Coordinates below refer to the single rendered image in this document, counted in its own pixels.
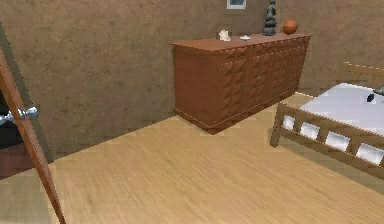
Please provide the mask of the dark grey statue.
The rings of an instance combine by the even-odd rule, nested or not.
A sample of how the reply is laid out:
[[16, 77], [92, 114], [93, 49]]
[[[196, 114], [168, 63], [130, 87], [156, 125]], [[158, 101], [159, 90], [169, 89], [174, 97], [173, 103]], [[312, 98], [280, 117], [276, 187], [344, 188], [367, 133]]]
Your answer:
[[276, 0], [270, 0], [269, 6], [266, 10], [265, 26], [263, 29], [263, 35], [273, 36], [276, 34], [275, 28], [277, 25], [276, 16]]

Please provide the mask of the silver door knob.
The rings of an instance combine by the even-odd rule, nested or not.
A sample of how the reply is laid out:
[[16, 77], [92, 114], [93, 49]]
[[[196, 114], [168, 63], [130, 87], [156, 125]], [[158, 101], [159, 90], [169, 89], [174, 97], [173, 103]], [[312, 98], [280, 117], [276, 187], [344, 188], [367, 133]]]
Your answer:
[[[22, 120], [25, 120], [27, 117], [39, 116], [39, 111], [36, 107], [31, 107], [27, 110], [18, 109], [17, 112]], [[6, 122], [15, 122], [11, 111], [9, 111], [7, 115], [0, 115], [0, 126], [4, 125]]]

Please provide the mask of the brown wooden room door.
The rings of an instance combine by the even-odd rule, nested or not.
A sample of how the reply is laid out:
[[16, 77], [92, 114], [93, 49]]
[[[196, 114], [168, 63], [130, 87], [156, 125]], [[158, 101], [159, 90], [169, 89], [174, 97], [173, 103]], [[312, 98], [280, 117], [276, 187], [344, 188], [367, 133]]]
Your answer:
[[60, 224], [67, 224], [60, 205], [57, 191], [53, 182], [51, 171], [47, 159], [37, 138], [35, 130], [30, 121], [30, 117], [22, 120], [17, 112], [18, 109], [27, 110], [24, 107], [19, 90], [16, 86], [12, 73], [9, 69], [2, 49], [0, 48], [0, 90], [5, 101], [12, 112], [15, 124], [23, 139], [25, 147], [30, 155], [38, 176], [45, 188], [46, 194], [50, 199], [51, 205]]

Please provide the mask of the framed picture on wall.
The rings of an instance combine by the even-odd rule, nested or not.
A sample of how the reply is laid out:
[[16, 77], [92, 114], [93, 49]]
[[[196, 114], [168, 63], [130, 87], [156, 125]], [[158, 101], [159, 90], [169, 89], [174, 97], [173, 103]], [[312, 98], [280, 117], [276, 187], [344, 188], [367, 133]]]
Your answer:
[[227, 8], [230, 10], [242, 10], [246, 8], [246, 0], [227, 0]]

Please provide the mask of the brown wooden dresser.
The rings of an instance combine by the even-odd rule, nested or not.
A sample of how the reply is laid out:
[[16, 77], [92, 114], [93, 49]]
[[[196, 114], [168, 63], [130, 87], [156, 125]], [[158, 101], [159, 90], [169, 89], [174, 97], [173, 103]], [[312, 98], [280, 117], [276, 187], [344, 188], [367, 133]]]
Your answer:
[[174, 42], [174, 112], [217, 134], [292, 96], [309, 42], [284, 33]]

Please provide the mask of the wooden bed with white mattress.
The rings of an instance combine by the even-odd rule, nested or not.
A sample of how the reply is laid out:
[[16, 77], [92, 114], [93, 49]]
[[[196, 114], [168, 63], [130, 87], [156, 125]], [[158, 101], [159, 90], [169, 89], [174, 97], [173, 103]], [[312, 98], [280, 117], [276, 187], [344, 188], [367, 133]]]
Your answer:
[[384, 69], [344, 62], [323, 94], [299, 108], [277, 106], [270, 145], [285, 137], [384, 180], [384, 96], [373, 92], [382, 85]]

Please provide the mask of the orange basketball with black stripes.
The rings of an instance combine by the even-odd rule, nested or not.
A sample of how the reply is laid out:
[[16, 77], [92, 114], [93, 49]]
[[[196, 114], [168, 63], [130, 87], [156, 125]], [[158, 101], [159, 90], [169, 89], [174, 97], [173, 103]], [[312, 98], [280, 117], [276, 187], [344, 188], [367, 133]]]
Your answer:
[[296, 32], [297, 28], [298, 25], [295, 20], [288, 20], [283, 25], [283, 32], [287, 35], [291, 35]]

